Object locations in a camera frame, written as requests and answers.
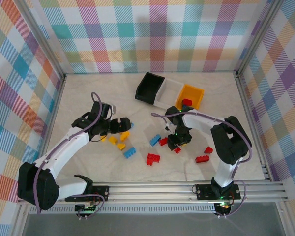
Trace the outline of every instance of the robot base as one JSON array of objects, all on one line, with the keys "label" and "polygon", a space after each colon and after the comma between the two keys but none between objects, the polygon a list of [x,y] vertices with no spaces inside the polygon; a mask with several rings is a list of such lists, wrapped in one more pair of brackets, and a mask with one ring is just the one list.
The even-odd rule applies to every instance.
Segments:
[{"label": "robot base", "polygon": [[240,200],[240,192],[237,184],[232,184],[227,192],[225,192],[221,197],[217,197],[212,190],[211,184],[196,184],[197,200],[218,200],[220,202],[230,201],[230,200]]}]

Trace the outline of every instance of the orange bin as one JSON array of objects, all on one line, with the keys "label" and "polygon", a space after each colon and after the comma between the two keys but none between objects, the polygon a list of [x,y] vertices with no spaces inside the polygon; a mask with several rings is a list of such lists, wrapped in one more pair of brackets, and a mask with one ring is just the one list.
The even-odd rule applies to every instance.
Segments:
[{"label": "orange bin", "polygon": [[199,109],[200,102],[203,98],[205,91],[201,88],[193,87],[188,84],[184,84],[182,90],[180,91],[179,97],[176,101],[176,107],[182,109],[182,101],[187,98],[192,101],[192,106],[194,109]]}]

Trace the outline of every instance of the red lego brick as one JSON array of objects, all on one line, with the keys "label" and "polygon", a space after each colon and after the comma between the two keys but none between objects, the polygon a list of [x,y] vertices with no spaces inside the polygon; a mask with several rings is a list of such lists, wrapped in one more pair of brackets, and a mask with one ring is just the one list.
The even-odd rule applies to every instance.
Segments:
[{"label": "red lego brick", "polygon": [[198,156],[196,158],[196,163],[207,162],[209,160],[210,160],[210,157],[208,155],[206,155],[206,156]]},{"label": "red lego brick", "polygon": [[190,106],[192,106],[192,101],[189,100],[189,99],[187,99],[187,98],[185,98],[185,99],[182,101],[182,104],[185,105],[185,106],[187,106],[187,107],[190,107]]},{"label": "red lego brick", "polygon": [[149,154],[147,155],[147,158],[148,158],[148,159],[151,159],[151,160],[153,160],[153,161],[159,162],[161,156],[160,156],[160,155],[155,155],[155,154],[151,154],[151,153],[149,153]]},{"label": "red lego brick", "polygon": [[177,147],[175,150],[176,154],[180,153],[181,149],[179,147]]},{"label": "red lego brick", "polygon": [[213,152],[213,148],[211,148],[210,146],[208,146],[205,150],[205,154],[211,154]]},{"label": "red lego brick", "polygon": [[159,144],[160,144],[161,146],[163,146],[163,145],[165,145],[165,144],[167,143],[167,141],[168,141],[168,137],[166,137],[166,138],[164,138],[164,139],[161,139],[161,140],[159,141]]},{"label": "red lego brick", "polygon": [[152,166],[152,165],[153,165],[153,160],[151,160],[151,159],[147,159],[147,165],[148,165],[148,166]]},{"label": "red lego brick", "polygon": [[161,156],[160,155],[155,155],[155,154],[151,154],[149,153],[147,155],[147,165],[153,165],[153,162],[158,162],[160,160]]}]

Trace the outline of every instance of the metal rail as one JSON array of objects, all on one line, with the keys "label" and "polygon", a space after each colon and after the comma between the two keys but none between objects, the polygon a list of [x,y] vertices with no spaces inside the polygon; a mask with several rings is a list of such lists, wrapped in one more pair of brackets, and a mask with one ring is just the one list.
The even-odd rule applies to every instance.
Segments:
[{"label": "metal rail", "polygon": [[[94,185],[107,185],[109,198],[105,204],[194,204],[214,203],[215,201],[198,201],[191,191],[194,184],[210,184],[209,181],[182,182],[101,182]],[[267,180],[245,181],[246,202],[279,202],[287,200],[287,194],[281,182]],[[238,184],[243,195],[244,187]],[[72,204],[73,202],[57,201],[56,204]]]}]

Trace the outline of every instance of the plaid fabric backdrop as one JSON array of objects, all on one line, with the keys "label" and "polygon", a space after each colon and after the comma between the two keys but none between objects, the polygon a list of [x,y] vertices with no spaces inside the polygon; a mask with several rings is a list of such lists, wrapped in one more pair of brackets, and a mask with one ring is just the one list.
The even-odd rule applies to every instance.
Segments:
[{"label": "plaid fabric backdrop", "polygon": [[12,0],[0,0],[0,236],[17,202],[17,172],[38,157],[60,79]]},{"label": "plaid fabric backdrop", "polygon": [[232,71],[266,0],[27,3],[64,70],[101,73]]},{"label": "plaid fabric backdrop", "polygon": [[276,180],[295,215],[295,0],[285,0],[243,82]]},{"label": "plaid fabric backdrop", "polygon": [[251,31],[251,34],[250,34],[250,36],[249,36],[249,38],[248,38],[248,40],[246,42],[246,45],[245,45],[244,49],[242,50],[242,52],[240,54],[240,57],[239,57],[239,60],[238,60],[238,62],[236,64],[235,70],[239,69],[239,66],[240,66],[240,64],[242,62],[242,59],[246,56],[246,53],[247,53],[249,47],[251,46],[251,43],[255,39],[256,33],[259,30],[259,28],[261,27],[262,21],[265,18],[265,16],[266,16],[272,2],[273,2],[273,0],[267,0],[266,1],[266,4],[265,4],[265,6],[264,6],[258,20],[257,20],[257,23],[255,24],[255,27]]}]

